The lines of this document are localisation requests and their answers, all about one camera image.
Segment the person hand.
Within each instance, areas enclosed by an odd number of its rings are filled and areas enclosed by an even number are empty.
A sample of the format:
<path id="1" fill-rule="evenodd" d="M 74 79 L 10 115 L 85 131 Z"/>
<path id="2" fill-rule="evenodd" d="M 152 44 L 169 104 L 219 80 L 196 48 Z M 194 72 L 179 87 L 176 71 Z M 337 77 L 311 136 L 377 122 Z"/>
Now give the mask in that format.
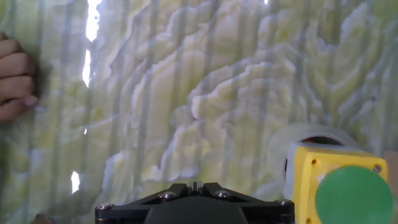
<path id="1" fill-rule="evenodd" d="M 14 121 L 38 102 L 35 63 L 20 43 L 1 32 L 1 122 Z"/>

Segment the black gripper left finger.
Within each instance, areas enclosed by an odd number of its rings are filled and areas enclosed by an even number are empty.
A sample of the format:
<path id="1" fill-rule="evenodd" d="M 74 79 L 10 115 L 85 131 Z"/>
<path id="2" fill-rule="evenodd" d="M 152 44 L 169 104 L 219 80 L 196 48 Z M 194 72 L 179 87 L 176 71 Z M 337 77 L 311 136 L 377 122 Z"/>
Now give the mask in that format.
<path id="1" fill-rule="evenodd" d="M 143 198 L 143 205 L 158 205 L 192 196 L 194 183 L 172 184 L 168 189 Z"/>

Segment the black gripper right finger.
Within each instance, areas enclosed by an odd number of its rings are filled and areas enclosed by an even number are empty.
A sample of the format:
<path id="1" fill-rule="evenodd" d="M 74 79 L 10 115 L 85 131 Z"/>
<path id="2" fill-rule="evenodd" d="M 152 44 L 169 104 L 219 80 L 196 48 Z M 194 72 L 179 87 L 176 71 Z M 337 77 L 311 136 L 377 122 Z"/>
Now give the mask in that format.
<path id="1" fill-rule="evenodd" d="M 231 190 L 223 188 L 220 184 L 216 182 L 211 183 L 197 183 L 197 188 L 195 191 L 197 196 L 208 197 L 211 199 L 216 199 L 229 203 L 248 203 L 247 200 L 241 196 L 232 193 Z"/>

